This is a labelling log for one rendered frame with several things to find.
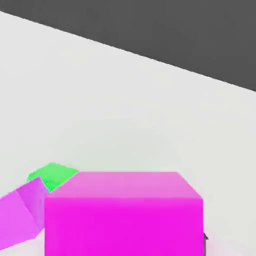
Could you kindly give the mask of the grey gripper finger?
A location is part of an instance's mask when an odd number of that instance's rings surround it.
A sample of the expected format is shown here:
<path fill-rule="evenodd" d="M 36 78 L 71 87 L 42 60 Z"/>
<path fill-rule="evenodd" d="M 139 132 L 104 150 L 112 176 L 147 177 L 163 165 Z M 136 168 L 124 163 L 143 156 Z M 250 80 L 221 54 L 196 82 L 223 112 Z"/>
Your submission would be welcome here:
<path fill-rule="evenodd" d="M 203 233 L 203 238 L 204 238 L 204 240 L 203 240 L 203 256 L 206 256 L 206 251 L 207 251 L 206 242 L 209 238 L 205 233 Z"/>

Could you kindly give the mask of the small magenta cube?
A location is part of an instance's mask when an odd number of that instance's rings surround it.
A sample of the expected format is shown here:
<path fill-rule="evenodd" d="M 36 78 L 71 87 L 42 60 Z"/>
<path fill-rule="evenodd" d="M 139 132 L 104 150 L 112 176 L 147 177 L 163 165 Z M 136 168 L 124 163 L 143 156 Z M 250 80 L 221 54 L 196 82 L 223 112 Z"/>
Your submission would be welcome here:
<path fill-rule="evenodd" d="M 177 172 L 80 171 L 44 200 L 44 256 L 204 256 L 203 208 Z"/>

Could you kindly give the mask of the small violet cube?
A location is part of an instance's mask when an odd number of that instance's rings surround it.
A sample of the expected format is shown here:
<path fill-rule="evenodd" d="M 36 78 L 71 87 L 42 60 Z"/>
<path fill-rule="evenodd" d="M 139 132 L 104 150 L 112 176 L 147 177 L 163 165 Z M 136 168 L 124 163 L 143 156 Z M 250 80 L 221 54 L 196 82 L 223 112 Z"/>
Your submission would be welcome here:
<path fill-rule="evenodd" d="M 0 251 L 32 240 L 43 230 L 48 194 L 36 177 L 0 198 Z"/>

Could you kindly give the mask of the small green cube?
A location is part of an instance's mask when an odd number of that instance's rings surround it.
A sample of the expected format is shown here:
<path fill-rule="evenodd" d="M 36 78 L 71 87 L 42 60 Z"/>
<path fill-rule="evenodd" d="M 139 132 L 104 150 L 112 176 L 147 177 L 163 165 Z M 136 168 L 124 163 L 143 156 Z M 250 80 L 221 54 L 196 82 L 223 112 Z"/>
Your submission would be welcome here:
<path fill-rule="evenodd" d="M 31 172 L 27 181 L 40 177 L 48 192 L 51 193 L 78 172 L 78 169 L 51 162 Z"/>

